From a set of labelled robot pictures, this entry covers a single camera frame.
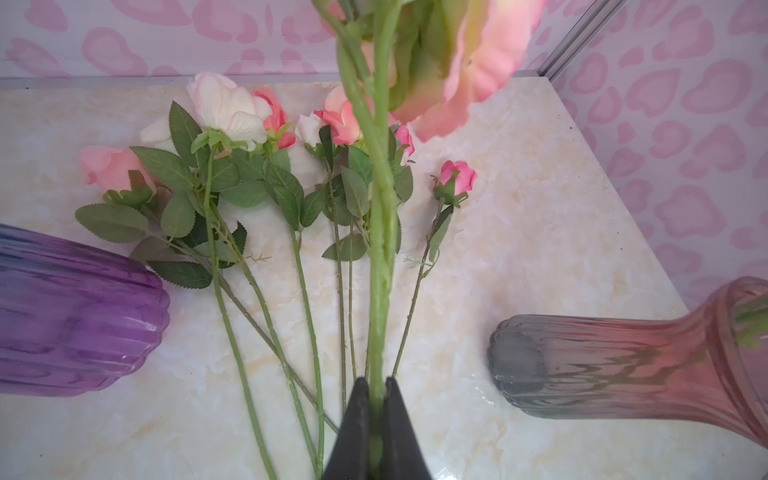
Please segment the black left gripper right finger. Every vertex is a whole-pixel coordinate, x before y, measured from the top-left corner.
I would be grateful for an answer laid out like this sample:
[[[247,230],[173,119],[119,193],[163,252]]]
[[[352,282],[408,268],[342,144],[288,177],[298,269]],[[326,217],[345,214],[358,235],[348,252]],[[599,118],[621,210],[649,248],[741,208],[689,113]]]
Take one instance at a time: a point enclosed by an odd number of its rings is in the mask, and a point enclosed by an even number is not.
[[[383,417],[382,478],[432,480],[399,385],[393,377],[386,380]]]

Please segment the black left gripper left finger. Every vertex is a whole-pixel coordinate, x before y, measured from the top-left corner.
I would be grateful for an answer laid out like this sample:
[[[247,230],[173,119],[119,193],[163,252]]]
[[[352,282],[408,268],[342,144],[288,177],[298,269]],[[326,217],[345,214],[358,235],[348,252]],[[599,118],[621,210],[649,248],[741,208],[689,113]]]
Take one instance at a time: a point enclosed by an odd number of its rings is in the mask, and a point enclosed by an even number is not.
[[[369,478],[371,412],[369,385],[358,378],[344,413],[323,480],[365,480]]]

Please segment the red grey glass vase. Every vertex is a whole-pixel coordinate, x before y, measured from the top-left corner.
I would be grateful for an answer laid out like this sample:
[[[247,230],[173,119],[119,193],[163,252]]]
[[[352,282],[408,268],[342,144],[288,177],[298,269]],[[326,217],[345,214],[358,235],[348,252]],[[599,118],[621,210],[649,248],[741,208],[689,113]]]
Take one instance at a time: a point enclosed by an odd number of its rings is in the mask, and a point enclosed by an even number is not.
[[[767,444],[767,282],[742,277],[675,320],[516,315],[489,339],[503,397],[545,419],[683,420]]]

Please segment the purple blue glass vase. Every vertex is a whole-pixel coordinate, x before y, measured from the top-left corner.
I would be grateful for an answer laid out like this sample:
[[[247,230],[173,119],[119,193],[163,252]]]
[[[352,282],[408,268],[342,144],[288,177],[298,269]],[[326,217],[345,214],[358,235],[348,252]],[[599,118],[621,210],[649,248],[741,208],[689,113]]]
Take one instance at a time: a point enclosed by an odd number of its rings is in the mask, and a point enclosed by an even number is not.
[[[160,278],[125,256],[1,227],[1,391],[73,397],[141,368],[169,325]]]

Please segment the dark pink rose stem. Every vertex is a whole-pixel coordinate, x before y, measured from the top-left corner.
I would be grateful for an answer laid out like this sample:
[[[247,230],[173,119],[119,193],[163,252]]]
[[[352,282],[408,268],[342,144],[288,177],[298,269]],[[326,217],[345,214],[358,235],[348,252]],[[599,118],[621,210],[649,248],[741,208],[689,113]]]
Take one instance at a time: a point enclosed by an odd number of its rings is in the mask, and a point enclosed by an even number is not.
[[[370,143],[341,86],[330,91],[321,109],[299,117],[295,136],[297,144],[319,160],[325,171],[324,181],[316,187],[316,210],[331,222],[333,240],[323,257],[336,263],[339,291],[346,295],[341,304],[348,339],[343,344],[349,349],[347,359],[357,377],[361,368],[353,340],[352,275],[353,264],[366,257],[371,246],[374,168]]]

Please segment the pink bud rose stem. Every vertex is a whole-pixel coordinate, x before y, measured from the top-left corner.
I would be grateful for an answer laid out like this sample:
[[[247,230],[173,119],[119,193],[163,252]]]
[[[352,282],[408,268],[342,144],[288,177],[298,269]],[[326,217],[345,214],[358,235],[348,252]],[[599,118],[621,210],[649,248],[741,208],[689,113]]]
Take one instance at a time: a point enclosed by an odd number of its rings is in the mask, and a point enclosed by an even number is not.
[[[246,319],[252,316],[225,280],[224,269],[237,268],[256,296],[264,322],[254,328],[282,368],[314,475],[323,470],[325,435],[333,425],[325,412],[317,328],[301,258],[302,233],[317,220],[323,192],[305,193],[279,158],[278,153],[249,154],[221,146],[202,147],[187,157],[145,146],[124,150],[89,147],[81,153],[80,166],[85,183],[97,186],[102,200],[75,213],[83,227],[111,243],[140,246],[156,241],[158,252],[141,254],[139,259],[162,280],[188,290],[213,288],[269,478],[275,478],[275,467],[225,303],[232,302]],[[248,264],[246,228],[242,224],[230,228],[219,208],[222,201],[233,203],[238,193],[247,195],[252,203],[273,200],[286,222],[309,338],[311,387],[290,364],[263,289]]]

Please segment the cream white rose stem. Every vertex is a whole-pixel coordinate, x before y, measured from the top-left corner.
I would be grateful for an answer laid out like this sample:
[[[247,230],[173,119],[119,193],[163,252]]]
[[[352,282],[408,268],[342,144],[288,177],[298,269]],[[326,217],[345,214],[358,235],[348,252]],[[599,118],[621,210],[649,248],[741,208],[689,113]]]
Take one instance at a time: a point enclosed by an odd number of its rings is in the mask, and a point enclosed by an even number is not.
[[[214,294],[237,364],[251,426],[268,476],[274,478],[276,472],[267,452],[266,438],[258,420],[244,362],[225,305],[227,300],[234,304],[239,300],[223,279],[220,269],[222,263],[240,267],[257,297],[267,324],[265,328],[259,328],[257,331],[262,334],[267,346],[278,358],[294,403],[313,472],[320,475],[323,469],[326,426],[323,399],[320,395],[307,397],[315,407],[318,420],[318,435],[313,437],[299,398],[305,386],[285,356],[263,292],[247,265],[234,233],[220,215],[215,201],[222,191],[216,185],[216,171],[226,162],[233,160],[236,154],[249,156],[268,141],[269,135],[264,123],[272,115],[271,104],[231,79],[211,72],[197,74],[188,85],[187,91],[195,112],[189,114],[183,107],[173,104],[167,121],[157,122],[146,128],[141,134],[142,145],[134,147],[133,151],[150,173],[167,186],[185,195],[194,196],[201,207],[206,229],[204,244],[209,249],[209,258],[205,264],[212,275]]]

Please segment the aluminium frame post right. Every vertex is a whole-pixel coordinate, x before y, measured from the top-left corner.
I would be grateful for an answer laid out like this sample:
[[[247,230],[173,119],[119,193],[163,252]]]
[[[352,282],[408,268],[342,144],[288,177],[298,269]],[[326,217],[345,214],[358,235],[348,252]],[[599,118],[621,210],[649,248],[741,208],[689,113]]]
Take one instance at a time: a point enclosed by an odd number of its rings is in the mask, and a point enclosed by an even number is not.
[[[625,6],[626,0],[593,1],[553,52],[538,68],[539,77],[554,82]]]

